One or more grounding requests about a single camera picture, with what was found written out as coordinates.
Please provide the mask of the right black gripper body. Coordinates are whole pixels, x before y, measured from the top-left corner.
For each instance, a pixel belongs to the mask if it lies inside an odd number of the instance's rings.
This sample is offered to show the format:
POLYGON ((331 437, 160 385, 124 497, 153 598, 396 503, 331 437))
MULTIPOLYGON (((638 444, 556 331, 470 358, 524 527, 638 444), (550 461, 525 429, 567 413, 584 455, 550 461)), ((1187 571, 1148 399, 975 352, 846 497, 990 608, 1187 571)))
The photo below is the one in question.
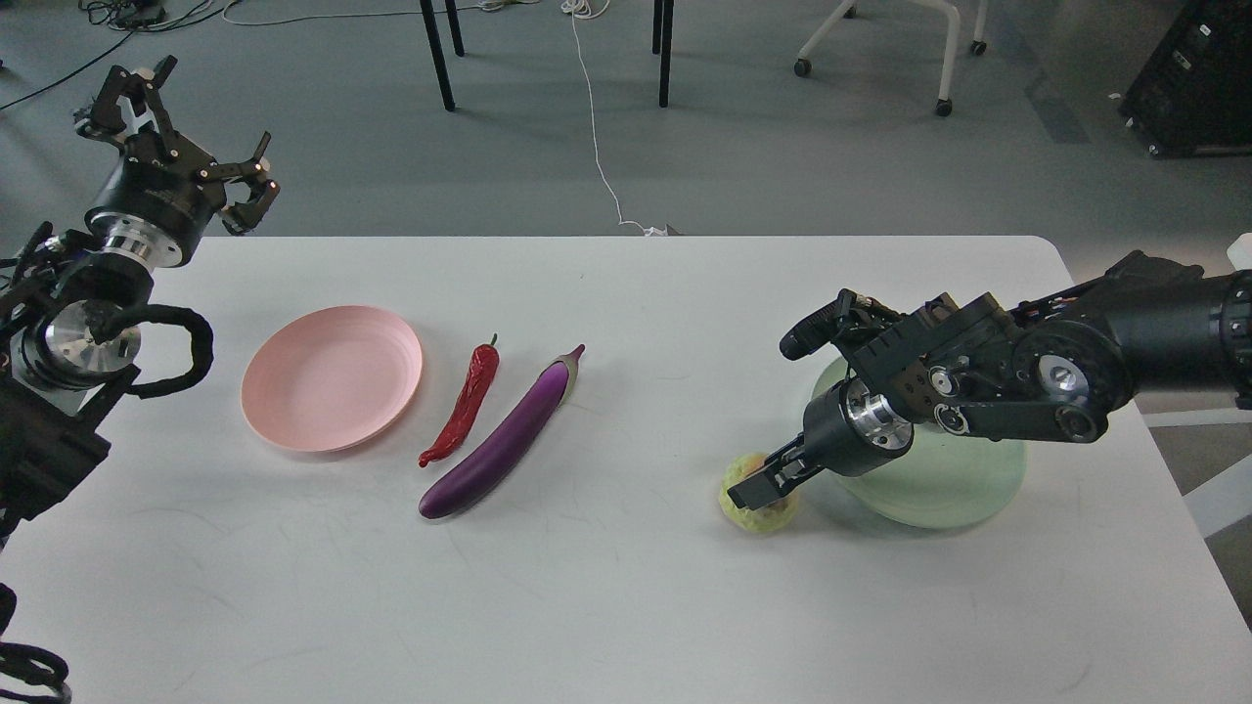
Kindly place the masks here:
POLYGON ((803 412, 803 466, 858 479, 903 458, 914 425, 861 378, 840 380, 803 412))

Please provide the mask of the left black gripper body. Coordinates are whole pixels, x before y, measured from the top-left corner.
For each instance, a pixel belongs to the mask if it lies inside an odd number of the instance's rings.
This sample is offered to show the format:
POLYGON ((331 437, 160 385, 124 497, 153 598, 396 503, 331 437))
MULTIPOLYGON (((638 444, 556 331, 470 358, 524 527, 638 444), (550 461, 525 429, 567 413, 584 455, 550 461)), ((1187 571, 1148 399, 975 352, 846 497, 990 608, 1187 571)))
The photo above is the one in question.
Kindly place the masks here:
POLYGON ((86 228, 103 243, 141 241, 151 268, 192 262, 214 214, 225 205, 220 182, 202 182, 205 167, 172 169, 156 157, 119 152, 116 165, 86 210, 86 228))

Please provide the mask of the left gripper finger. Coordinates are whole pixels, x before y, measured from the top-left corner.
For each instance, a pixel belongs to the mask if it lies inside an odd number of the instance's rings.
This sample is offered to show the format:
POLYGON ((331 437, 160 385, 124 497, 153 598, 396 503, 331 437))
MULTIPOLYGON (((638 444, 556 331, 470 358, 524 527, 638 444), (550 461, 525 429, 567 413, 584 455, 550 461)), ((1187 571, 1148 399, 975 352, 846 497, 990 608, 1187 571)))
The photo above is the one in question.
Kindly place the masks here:
POLYGON ((188 155, 159 93, 177 63, 167 55, 153 68, 109 68, 96 95, 74 113, 75 133, 140 162, 173 163, 188 155))
POLYGON ((270 178, 265 152, 272 134, 263 132, 250 159, 239 163, 210 163, 205 167, 205 195, 229 236, 247 236, 258 227, 279 194, 270 178), (245 187, 245 199, 230 200, 229 187, 245 187))

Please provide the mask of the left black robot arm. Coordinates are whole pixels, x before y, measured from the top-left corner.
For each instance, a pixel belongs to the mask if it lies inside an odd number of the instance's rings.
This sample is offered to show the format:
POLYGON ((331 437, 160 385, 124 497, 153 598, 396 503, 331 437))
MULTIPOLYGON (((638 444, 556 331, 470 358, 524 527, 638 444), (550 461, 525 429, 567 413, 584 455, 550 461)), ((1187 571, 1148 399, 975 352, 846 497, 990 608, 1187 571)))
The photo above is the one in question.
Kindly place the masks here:
POLYGON ((255 229, 279 184, 264 133, 228 163, 174 128, 160 88, 177 59, 111 66, 74 116, 116 148, 81 230, 40 224, 3 262, 3 536, 61 504, 108 457, 99 428, 121 397, 156 398, 209 375, 214 334, 200 313, 153 303, 154 272, 192 262, 207 224, 255 229))

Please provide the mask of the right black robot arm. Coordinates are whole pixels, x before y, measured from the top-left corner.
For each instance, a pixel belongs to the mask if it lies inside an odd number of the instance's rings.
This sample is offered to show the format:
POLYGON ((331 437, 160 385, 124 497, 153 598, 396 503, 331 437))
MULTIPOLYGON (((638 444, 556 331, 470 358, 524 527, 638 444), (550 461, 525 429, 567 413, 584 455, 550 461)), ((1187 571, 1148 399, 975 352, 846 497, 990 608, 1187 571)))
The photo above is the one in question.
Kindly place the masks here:
POLYGON ((764 509, 828 468, 859 477, 911 450, 914 428, 1092 443, 1144 390, 1234 390, 1249 407, 1251 276, 1136 251, 1104 276, 1003 308, 949 294, 900 313, 843 289, 782 334, 788 360, 835 346, 848 373, 804 410, 795 440, 726 496, 764 509))

